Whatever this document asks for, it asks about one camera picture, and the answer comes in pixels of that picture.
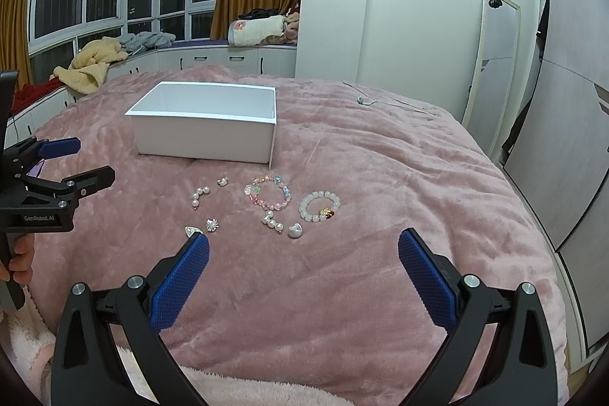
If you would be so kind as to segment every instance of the human hand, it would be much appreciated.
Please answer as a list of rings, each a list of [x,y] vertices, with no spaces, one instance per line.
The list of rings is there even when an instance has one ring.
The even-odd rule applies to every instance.
[[[26,234],[14,244],[15,256],[8,262],[8,268],[13,271],[13,280],[26,285],[32,280],[32,260],[34,260],[34,234]],[[9,281],[7,269],[0,263],[0,279]]]

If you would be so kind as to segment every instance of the white box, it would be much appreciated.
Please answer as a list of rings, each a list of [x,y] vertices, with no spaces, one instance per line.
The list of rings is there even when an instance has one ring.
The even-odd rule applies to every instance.
[[[126,115],[141,154],[269,163],[270,169],[273,87],[163,81]]]

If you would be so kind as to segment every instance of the metal screw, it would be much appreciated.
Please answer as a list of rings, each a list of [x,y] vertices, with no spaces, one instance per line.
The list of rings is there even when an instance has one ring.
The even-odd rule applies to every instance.
[[[75,296],[80,296],[82,293],[84,293],[85,289],[86,286],[82,282],[78,282],[72,286],[72,294]]]
[[[133,277],[129,277],[129,280],[127,281],[127,285],[131,289],[140,288],[140,287],[142,287],[143,283],[144,283],[144,278],[141,275],[134,275]]]
[[[528,295],[534,295],[535,294],[535,286],[533,286],[530,282],[523,282],[521,288]]]
[[[478,287],[480,285],[480,279],[478,279],[475,275],[466,275],[463,278],[463,282],[469,287]]]

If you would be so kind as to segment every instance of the plush pink bedspread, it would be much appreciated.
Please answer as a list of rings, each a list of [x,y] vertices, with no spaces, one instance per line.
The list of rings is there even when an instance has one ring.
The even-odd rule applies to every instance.
[[[301,221],[304,235],[292,240],[287,227],[278,235],[264,226],[263,211],[244,195],[248,182],[269,173],[264,166],[139,155],[124,114],[163,80],[275,86],[272,173],[294,195],[276,219],[301,221],[298,202],[313,190],[340,196],[337,215]],[[392,96],[365,91],[385,102]],[[30,289],[45,321],[56,330],[73,283],[97,290],[147,274],[186,241],[184,226],[204,228],[215,217],[209,264],[176,325],[162,333],[179,364],[395,406],[445,337],[398,260],[398,236],[412,226],[461,273],[495,287],[537,286],[566,397],[564,305],[552,259],[509,183],[448,112],[416,101],[433,114],[366,107],[359,96],[342,83],[206,66],[122,76],[63,111],[38,136],[76,136],[82,149],[47,163],[42,175],[59,180],[110,164],[116,181],[81,202],[74,231],[37,235]],[[220,188],[224,175],[230,184]],[[191,194],[204,185],[211,194],[194,211]],[[263,186],[261,196],[277,201],[281,191]],[[118,341],[127,345],[122,335]],[[461,393],[473,387],[484,358],[476,355]]]

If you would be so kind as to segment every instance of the wardrobe door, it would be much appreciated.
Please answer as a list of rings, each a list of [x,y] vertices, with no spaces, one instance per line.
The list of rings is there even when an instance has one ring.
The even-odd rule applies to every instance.
[[[609,89],[609,0],[550,0],[543,57]]]
[[[588,347],[609,332],[609,182],[561,248],[577,294]]]
[[[522,132],[505,170],[558,248],[609,169],[609,115],[595,85],[543,61]]]

